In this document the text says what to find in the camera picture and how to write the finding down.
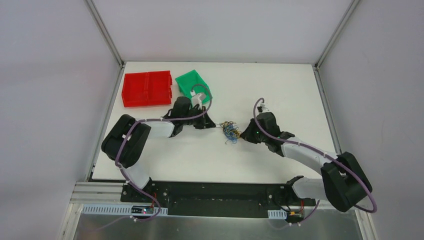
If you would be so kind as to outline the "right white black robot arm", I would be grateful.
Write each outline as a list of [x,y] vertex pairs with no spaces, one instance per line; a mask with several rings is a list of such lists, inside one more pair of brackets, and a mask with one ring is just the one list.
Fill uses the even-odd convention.
[[373,191],[352,153],[325,152],[301,141],[295,134],[280,130],[272,112],[252,118],[240,137],[253,144],[264,143],[272,153],[295,160],[321,176],[317,179],[299,176],[289,181],[291,187],[284,190],[283,196],[290,205],[305,198],[324,199],[340,212],[346,212]]

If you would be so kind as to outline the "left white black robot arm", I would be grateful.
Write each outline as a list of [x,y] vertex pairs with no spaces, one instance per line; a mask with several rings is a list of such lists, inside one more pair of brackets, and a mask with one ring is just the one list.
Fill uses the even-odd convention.
[[135,187],[133,195],[140,202],[149,201],[153,195],[153,189],[147,185],[151,177],[141,161],[147,140],[175,137],[184,126],[204,130],[217,125],[209,117],[208,108],[199,100],[180,96],[173,107],[159,118],[136,119],[123,114],[104,138],[101,151],[114,161],[125,180]]

